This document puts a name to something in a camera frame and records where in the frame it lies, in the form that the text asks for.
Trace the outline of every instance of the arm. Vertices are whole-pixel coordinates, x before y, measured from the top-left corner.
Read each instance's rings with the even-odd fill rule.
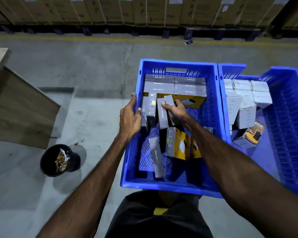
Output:
[[[141,128],[141,108],[134,113],[136,95],[120,111],[119,133],[86,179],[44,225],[41,237],[94,237],[126,145]]]
[[[298,237],[298,196],[248,156],[187,114],[183,104],[162,104],[190,130],[227,203],[266,237]]]

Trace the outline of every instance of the person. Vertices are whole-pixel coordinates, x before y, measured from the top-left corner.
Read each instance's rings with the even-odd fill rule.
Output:
[[[119,132],[86,179],[44,225],[42,237],[94,237],[126,145],[141,128],[136,95],[120,111]],[[298,196],[284,188],[248,156],[204,129],[187,114],[179,100],[163,107],[187,128],[203,154],[210,175],[226,202],[265,237],[298,237]],[[198,210],[199,196],[179,194],[162,215],[164,204],[157,191],[135,192],[123,200],[106,237],[212,237]]]

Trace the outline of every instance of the hand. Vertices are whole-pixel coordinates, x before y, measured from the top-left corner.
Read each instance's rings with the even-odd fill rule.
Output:
[[[186,108],[179,99],[175,100],[175,106],[166,104],[165,102],[162,103],[162,106],[163,108],[169,110],[172,115],[179,119],[181,122],[183,122],[184,119],[188,116]]]
[[[132,94],[130,102],[120,110],[119,135],[127,142],[140,131],[141,128],[141,108],[137,108],[135,113],[133,107],[136,104],[136,95]]]

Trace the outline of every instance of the left hand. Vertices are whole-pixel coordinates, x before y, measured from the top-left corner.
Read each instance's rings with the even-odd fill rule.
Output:
[[[119,135],[129,142],[140,131],[141,108],[133,112],[136,104],[136,95],[132,94],[130,102],[120,110]]]

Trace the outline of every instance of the wooden table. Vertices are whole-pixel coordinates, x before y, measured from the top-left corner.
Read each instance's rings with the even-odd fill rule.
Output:
[[[46,149],[60,106],[4,63],[0,48],[0,140]]]

